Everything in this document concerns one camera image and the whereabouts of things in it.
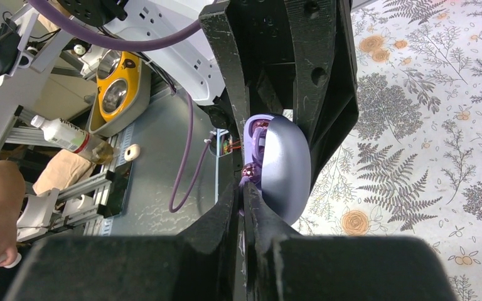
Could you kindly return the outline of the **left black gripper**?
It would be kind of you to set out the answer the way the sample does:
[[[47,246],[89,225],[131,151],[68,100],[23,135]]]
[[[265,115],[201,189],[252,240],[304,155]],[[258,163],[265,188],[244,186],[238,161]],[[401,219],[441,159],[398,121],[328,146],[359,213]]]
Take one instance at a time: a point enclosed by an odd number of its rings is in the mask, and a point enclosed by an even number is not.
[[[311,179],[358,121],[351,1],[220,1],[199,14],[225,82],[201,109],[237,137],[249,117],[292,110]]]

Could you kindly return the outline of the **purple earbud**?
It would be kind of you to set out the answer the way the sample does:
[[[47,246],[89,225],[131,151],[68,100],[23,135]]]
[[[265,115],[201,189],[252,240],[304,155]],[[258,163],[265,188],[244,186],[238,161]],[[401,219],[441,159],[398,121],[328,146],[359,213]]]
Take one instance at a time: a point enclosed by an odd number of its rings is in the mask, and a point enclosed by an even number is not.
[[[260,140],[266,136],[269,123],[266,119],[257,119],[251,123],[252,157],[258,164],[261,164],[264,158],[264,146],[260,145]]]

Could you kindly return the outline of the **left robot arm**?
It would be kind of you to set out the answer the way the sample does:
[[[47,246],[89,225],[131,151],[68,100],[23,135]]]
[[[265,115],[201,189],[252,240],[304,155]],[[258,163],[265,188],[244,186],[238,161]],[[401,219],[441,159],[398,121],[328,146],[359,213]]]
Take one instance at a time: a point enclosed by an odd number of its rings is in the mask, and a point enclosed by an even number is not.
[[[32,3],[76,38],[147,55],[240,139],[251,116],[292,110],[311,182],[358,121],[350,1],[60,4]]]

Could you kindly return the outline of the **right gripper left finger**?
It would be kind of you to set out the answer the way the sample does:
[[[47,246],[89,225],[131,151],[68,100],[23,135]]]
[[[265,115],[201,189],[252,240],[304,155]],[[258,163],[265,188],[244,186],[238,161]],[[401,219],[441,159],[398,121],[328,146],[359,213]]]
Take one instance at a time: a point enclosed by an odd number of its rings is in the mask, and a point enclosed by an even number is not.
[[[35,245],[6,300],[232,300],[238,186],[177,235],[57,236]]]

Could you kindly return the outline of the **purple earbuds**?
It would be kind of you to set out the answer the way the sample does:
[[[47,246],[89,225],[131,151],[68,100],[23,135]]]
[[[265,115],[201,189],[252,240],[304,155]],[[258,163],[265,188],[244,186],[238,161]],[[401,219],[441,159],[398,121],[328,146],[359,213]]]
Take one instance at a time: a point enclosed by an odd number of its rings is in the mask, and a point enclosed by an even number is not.
[[[262,179],[262,164],[258,162],[250,162],[244,165],[242,169],[241,180],[239,183],[239,198],[240,198],[240,215],[244,216],[244,186],[246,183],[251,182],[255,184],[259,192],[261,192],[261,179]]]

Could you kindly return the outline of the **person's forearm in background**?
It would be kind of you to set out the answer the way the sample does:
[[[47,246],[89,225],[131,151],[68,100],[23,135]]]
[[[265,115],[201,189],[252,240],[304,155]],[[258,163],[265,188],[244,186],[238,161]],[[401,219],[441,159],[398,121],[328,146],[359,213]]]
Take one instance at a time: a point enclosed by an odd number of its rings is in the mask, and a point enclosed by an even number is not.
[[[0,161],[0,224],[16,226],[25,195],[25,181],[15,162]]]

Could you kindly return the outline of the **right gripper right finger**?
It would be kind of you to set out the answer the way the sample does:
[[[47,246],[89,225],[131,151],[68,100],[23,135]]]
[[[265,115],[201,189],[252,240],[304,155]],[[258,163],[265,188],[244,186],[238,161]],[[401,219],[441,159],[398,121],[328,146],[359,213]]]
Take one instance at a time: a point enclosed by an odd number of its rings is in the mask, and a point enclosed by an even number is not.
[[[247,300],[454,300],[434,252],[411,236],[304,236],[243,188]]]

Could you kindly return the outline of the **blue-grey earbud case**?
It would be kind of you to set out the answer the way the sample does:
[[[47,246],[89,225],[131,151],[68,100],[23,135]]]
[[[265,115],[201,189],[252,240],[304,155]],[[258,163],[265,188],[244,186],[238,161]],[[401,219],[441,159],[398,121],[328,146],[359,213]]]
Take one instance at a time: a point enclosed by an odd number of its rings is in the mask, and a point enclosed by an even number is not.
[[[262,161],[261,194],[266,205],[287,224],[293,225],[302,215],[311,193],[311,156],[302,130],[282,115],[257,114],[244,125],[244,164],[252,157],[252,127],[257,119],[269,120]]]

